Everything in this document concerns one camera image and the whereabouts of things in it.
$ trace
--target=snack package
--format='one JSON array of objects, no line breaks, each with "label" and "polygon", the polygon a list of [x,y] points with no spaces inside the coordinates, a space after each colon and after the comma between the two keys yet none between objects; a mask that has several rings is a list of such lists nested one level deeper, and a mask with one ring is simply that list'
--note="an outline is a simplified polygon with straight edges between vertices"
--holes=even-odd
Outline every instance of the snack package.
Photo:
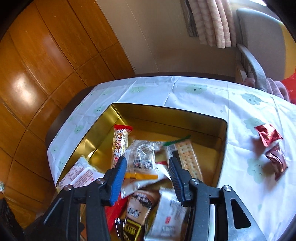
[{"label": "snack package", "polygon": [[134,140],[124,154],[127,161],[125,178],[157,179],[155,152],[160,151],[162,145],[163,142]]},{"label": "snack package", "polygon": [[115,224],[115,219],[118,218],[121,215],[122,211],[125,209],[127,202],[128,197],[125,197],[123,199],[119,197],[118,201],[115,202],[114,206],[105,206],[105,214],[109,232],[112,230]]},{"label": "snack package", "polygon": [[179,241],[187,208],[178,202],[173,189],[160,188],[161,195],[155,218],[147,223],[144,241]]},{"label": "snack package", "polygon": [[158,191],[136,191],[128,198],[126,218],[116,219],[115,225],[122,241],[140,241],[147,216],[159,199]]},{"label": "snack package", "polygon": [[288,168],[279,143],[267,151],[265,155],[271,161],[275,172],[275,180],[278,181]]},{"label": "snack package", "polygon": [[150,184],[156,183],[162,179],[165,179],[165,178],[170,179],[170,174],[168,173],[167,165],[163,163],[157,163],[156,169],[157,169],[157,175],[158,175],[157,179],[152,179],[152,180],[136,180],[136,179],[129,179],[129,178],[124,179],[121,187],[121,192],[120,192],[121,198],[125,198],[133,194],[135,191],[143,187],[146,187]]},{"label": "snack package", "polygon": [[133,130],[131,126],[114,125],[114,136],[112,145],[112,162],[111,167],[114,168],[118,159],[124,155],[128,147],[128,135]]},{"label": "snack package", "polygon": [[164,149],[167,156],[167,161],[171,157],[176,157],[183,169],[190,172],[192,178],[197,178],[203,181],[202,172],[194,153],[191,141],[188,137],[180,140],[166,142]]},{"label": "snack package", "polygon": [[75,165],[70,169],[66,176],[58,184],[58,192],[60,192],[64,186],[71,184],[73,187],[83,187],[92,183],[94,180],[104,176],[104,173],[100,173],[96,168],[91,166],[84,156],[80,157]]},{"label": "snack package", "polygon": [[256,126],[254,129],[258,131],[261,141],[265,147],[270,146],[270,144],[276,140],[283,139],[272,124]]}]

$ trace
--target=qr code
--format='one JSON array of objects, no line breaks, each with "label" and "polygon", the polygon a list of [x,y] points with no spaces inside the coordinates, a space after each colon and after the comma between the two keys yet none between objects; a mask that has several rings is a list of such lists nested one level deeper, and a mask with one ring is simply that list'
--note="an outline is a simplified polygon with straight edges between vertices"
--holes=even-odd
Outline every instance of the qr code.
[{"label": "qr code", "polygon": [[142,169],[142,160],[134,159],[133,160],[133,168]]},{"label": "qr code", "polygon": [[144,161],[144,169],[153,169],[153,162],[152,161]]},{"label": "qr code", "polygon": [[128,213],[130,216],[133,216],[134,218],[139,218],[140,213],[141,213],[139,210],[134,209],[134,208],[132,208],[132,207],[128,207],[128,208],[126,209],[126,211],[127,211],[127,213]]}]

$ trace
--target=red logo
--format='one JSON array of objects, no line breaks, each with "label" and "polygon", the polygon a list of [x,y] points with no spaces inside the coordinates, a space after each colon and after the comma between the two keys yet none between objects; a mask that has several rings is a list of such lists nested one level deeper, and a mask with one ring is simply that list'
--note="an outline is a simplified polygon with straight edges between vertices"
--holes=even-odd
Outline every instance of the red logo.
[{"label": "red logo", "polygon": [[168,224],[170,222],[170,216],[165,219],[165,223]]}]

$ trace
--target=red candy wrapper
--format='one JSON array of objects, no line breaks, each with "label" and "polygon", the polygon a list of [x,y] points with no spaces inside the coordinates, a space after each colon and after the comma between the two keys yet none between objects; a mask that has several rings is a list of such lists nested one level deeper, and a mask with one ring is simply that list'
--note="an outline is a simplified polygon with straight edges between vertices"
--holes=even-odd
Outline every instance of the red candy wrapper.
[{"label": "red candy wrapper", "polygon": [[258,131],[265,147],[268,147],[272,142],[278,139],[283,139],[272,124],[256,126],[254,129]]},{"label": "red candy wrapper", "polygon": [[119,195],[118,201],[115,202],[114,206],[112,207],[105,207],[106,219],[109,232],[113,228],[115,224],[115,219],[118,218],[122,211],[125,209],[126,204],[128,202],[128,196],[121,199]]},{"label": "red candy wrapper", "polygon": [[268,152],[266,152],[265,155],[271,161],[276,174],[275,180],[278,181],[288,168],[279,144],[277,143]]}]

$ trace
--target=beige wall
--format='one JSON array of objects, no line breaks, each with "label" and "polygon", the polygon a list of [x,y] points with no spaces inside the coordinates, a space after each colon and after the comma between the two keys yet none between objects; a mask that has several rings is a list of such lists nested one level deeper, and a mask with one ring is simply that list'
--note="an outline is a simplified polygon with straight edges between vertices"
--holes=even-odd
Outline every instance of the beige wall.
[{"label": "beige wall", "polygon": [[135,70],[234,76],[235,48],[188,36],[180,0],[96,0]]}]

